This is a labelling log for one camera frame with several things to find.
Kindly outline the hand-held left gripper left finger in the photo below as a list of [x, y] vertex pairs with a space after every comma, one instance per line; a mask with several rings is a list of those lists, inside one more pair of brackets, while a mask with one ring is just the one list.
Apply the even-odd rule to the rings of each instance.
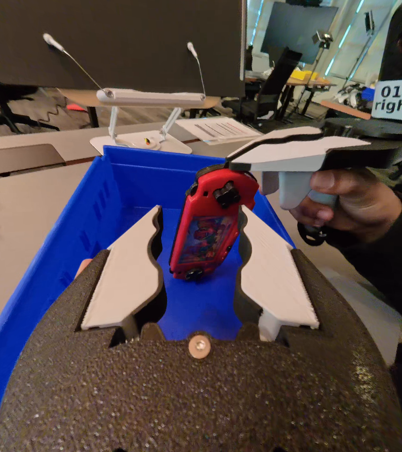
[[163, 211], [154, 206], [108, 248], [107, 259], [81, 320], [81, 330], [120, 327], [134, 339], [156, 323], [167, 306], [164, 274], [157, 259], [163, 249]]

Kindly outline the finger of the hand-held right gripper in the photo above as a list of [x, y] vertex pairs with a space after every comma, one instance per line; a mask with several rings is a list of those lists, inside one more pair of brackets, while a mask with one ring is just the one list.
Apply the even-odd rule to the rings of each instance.
[[229, 157], [233, 171], [270, 173], [262, 178], [264, 194], [280, 190], [283, 210], [300, 205], [311, 191], [310, 180], [321, 169], [331, 150], [369, 145], [356, 138], [268, 138], [241, 148]]
[[314, 171], [324, 161], [323, 133], [317, 127], [276, 130], [250, 141], [226, 157], [233, 171], [260, 171], [261, 193], [279, 188], [280, 172]]

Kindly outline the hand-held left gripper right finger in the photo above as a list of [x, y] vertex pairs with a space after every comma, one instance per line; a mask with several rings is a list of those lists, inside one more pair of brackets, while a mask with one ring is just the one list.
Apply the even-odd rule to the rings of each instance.
[[294, 247], [246, 206], [238, 211], [242, 259], [234, 290], [234, 312], [274, 342], [283, 326], [318, 330], [320, 322], [295, 263]]

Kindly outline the red handheld game toy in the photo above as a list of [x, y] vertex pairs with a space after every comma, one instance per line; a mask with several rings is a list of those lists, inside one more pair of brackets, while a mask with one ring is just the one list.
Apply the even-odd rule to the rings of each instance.
[[258, 188], [250, 172], [224, 165], [196, 173], [186, 191], [169, 258], [175, 279], [198, 280], [224, 262], [239, 236], [239, 209], [253, 210]]

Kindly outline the blue plastic bin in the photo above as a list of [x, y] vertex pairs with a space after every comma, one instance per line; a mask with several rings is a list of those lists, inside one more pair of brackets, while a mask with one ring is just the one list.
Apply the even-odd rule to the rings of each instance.
[[[219, 161], [110, 149], [93, 162], [0, 317], [0, 451], [290, 449], [293, 414], [277, 377], [291, 354], [234, 341], [238, 246], [198, 283], [169, 272], [186, 189]], [[105, 250], [156, 205], [166, 341], [82, 331]]]

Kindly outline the person's right forearm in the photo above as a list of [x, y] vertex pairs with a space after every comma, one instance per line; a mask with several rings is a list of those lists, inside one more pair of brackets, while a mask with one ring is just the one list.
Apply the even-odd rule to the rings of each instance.
[[[395, 194], [402, 203], [402, 194]], [[402, 211], [382, 237], [369, 243], [360, 241], [348, 231], [325, 229], [327, 244], [339, 250], [402, 316]]]

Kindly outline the person's left hand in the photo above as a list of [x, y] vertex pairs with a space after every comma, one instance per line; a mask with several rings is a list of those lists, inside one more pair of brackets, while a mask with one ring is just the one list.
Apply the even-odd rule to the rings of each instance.
[[80, 273], [91, 263], [91, 261], [92, 261], [92, 259], [91, 258], [86, 258], [86, 259], [84, 259], [81, 263], [80, 263], [80, 265], [79, 265], [79, 267], [78, 267], [78, 270], [77, 270], [77, 272], [76, 272], [76, 274], [75, 274], [75, 276], [74, 276], [74, 280], [80, 275]]

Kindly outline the person's right hand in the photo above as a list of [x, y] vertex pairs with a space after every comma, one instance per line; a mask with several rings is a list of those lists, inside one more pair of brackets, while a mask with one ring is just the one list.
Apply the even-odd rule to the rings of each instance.
[[362, 243], [383, 237], [402, 212], [402, 201], [367, 169], [336, 169], [315, 172], [311, 189], [337, 196], [335, 208], [309, 197], [289, 212], [306, 226], [346, 231]]

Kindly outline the yellow plastic bin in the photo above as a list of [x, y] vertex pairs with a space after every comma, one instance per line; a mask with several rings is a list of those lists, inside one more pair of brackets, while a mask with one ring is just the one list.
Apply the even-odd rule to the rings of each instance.
[[303, 83], [308, 83], [308, 81], [315, 81], [318, 78], [318, 72], [316, 71], [307, 71], [307, 70], [300, 70], [298, 67], [294, 69], [292, 72], [290, 78], [298, 80]]

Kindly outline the paper sheet in plastic sleeve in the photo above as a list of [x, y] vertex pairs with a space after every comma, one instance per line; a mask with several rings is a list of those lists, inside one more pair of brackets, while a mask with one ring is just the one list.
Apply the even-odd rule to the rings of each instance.
[[192, 136], [209, 145], [250, 142], [262, 135], [259, 131], [231, 117], [179, 119], [175, 122]]

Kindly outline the large black monitor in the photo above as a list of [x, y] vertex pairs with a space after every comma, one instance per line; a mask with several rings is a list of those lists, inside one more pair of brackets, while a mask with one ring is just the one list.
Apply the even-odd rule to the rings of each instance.
[[269, 55], [271, 48], [289, 48], [301, 53], [300, 61], [307, 65], [315, 62], [318, 43], [312, 37], [328, 32], [339, 8], [304, 7], [274, 2], [260, 51]]

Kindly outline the white laptop stand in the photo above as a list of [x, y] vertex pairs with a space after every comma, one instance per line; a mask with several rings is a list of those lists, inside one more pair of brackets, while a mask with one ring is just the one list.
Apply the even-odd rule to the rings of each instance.
[[[170, 135], [169, 131], [173, 124], [178, 120], [182, 110], [190, 108], [210, 108], [214, 106], [219, 97], [204, 96], [202, 93], [155, 93], [142, 92], [133, 89], [114, 89], [107, 88], [113, 92], [113, 99], [108, 99], [103, 92], [97, 91], [97, 99], [110, 105], [111, 115], [108, 126], [108, 135], [94, 137], [91, 139], [91, 145], [101, 155], [104, 154], [105, 146], [117, 146], [120, 148], [134, 148], [140, 150], [165, 151], [171, 153], [191, 154], [192, 150], [184, 143]], [[116, 132], [119, 106], [160, 107], [170, 106], [173, 110], [159, 130], [148, 132], [136, 132], [118, 134]], [[144, 139], [148, 138], [152, 144], [147, 146]]]

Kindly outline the dark desk flap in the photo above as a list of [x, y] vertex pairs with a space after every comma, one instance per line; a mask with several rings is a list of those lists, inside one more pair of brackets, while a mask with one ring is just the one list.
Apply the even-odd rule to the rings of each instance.
[[0, 149], [0, 174], [64, 164], [64, 159], [51, 144]]

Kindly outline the large black board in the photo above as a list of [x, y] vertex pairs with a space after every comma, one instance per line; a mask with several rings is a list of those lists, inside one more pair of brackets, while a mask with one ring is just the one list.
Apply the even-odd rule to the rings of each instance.
[[0, 0], [0, 82], [93, 90], [42, 35], [50, 34], [102, 88], [244, 94], [246, 1]]

